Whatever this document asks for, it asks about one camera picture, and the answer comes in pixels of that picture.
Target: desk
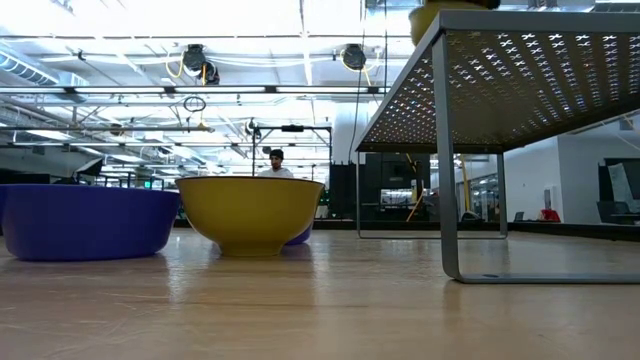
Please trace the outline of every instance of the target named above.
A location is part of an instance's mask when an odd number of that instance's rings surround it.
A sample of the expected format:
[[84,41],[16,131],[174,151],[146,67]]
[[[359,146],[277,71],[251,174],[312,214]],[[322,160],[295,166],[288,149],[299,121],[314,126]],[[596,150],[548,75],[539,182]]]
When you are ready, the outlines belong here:
[[[504,185],[504,152],[640,108],[638,19],[460,10],[435,18],[356,149],[438,153],[447,275],[463,283],[640,284],[640,274],[462,274],[453,162],[454,152],[496,154]],[[506,214],[504,186],[499,197]]]
[[620,219],[622,222],[620,225],[638,225],[636,222],[640,221],[640,214],[611,214],[612,217]]

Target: blue bowl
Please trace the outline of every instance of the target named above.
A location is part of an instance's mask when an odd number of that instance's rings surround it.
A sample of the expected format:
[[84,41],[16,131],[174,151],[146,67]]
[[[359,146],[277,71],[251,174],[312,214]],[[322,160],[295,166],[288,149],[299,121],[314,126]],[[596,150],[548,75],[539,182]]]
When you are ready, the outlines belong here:
[[311,223],[311,225],[309,225],[309,227],[307,227],[307,229],[305,231],[303,231],[302,234],[296,236],[295,238],[290,240],[285,245],[287,245],[287,246],[288,245],[300,245],[300,244],[304,243],[305,241],[309,240],[309,237],[311,236],[311,228],[312,227],[313,227],[313,223]]
[[172,192],[98,186],[1,188],[7,249],[30,261],[153,255],[167,244],[180,198]]

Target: perforated metal shelf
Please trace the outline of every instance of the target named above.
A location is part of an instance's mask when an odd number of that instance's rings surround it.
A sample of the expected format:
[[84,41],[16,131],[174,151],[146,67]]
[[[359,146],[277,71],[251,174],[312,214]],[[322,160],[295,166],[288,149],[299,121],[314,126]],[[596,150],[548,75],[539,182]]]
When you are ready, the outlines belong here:
[[358,151],[436,151],[441,36],[455,152],[502,153],[640,108],[640,15],[442,11]]

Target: overhead duct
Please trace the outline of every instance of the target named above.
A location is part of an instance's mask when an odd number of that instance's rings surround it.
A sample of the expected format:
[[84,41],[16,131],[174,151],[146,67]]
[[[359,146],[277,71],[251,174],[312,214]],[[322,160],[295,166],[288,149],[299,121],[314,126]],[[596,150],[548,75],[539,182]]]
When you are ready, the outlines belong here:
[[60,82],[57,74],[2,44],[0,44],[0,69],[36,85],[56,86]]
[[[57,72],[39,64],[34,59],[13,51],[0,44],[0,69],[40,86],[86,86],[88,82],[76,74]],[[84,102],[83,96],[59,94],[60,99],[77,103]]]

